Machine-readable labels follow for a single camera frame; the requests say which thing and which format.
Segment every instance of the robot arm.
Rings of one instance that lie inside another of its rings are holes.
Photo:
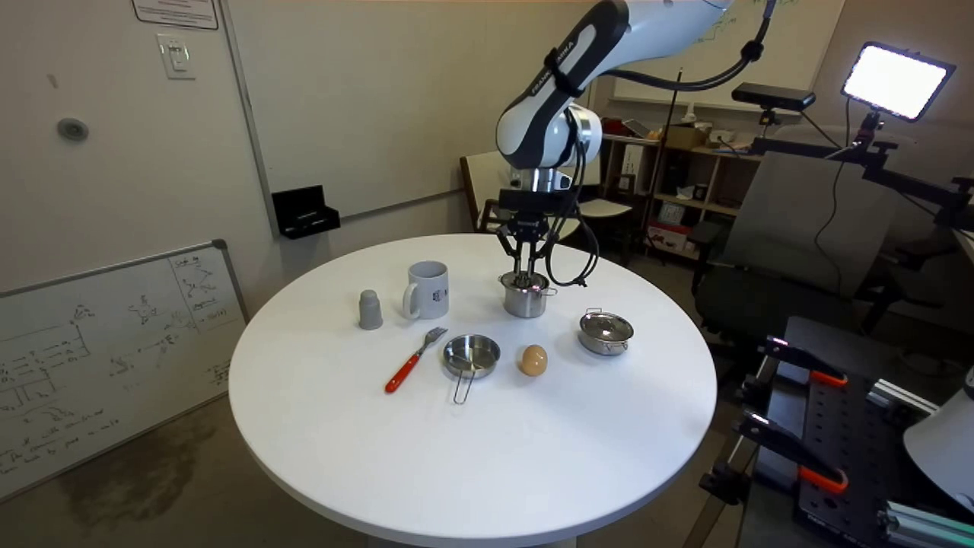
[[[595,77],[697,41],[731,0],[600,0],[543,57],[543,71],[503,113],[496,147],[518,170],[560,168],[576,147],[600,149],[600,119],[572,107]]]

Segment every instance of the chair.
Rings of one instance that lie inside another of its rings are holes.
[[[459,170],[466,177],[476,231],[492,231],[498,222],[496,197],[498,197],[498,188],[511,183],[511,163],[498,151],[472,151],[459,157]],[[600,197],[600,178],[601,178],[601,168],[600,168],[600,157],[592,157],[583,168],[581,199],[579,199],[581,218],[601,222],[601,218],[627,217],[633,209],[629,202]],[[579,218],[567,218],[557,237],[560,240],[572,237],[579,225],[581,225]]]
[[[935,305],[921,287],[890,287],[889,267],[877,276],[890,217],[895,190],[862,178],[854,163],[763,156],[731,231],[695,233],[703,324],[755,347],[782,333],[787,317],[868,331],[895,297]]]

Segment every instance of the table top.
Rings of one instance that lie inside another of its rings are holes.
[[[449,310],[406,322],[412,260],[449,267]],[[557,246],[553,272],[587,253]],[[407,237],[338,254],[276,293],[238,340],[227,397],[265,472],[314,511],[407,544],[541,544],[604,527],[649,501],[699,446],[715,409],[715,369],[691,317],[639,272],[600,260],[587,287],[553,290],[549,310],[503,308],[511,267],[492,233]],[[382,324],[357,324],[375,290]],[[622,356],[576,338],[583,310],[612,310],[635,333]],[[387,378],[446,324],[416,371]],[[454,333],[490,333],[498,361],[454,403],[441,364]],[[549,371],[518,371],[526,345]]]

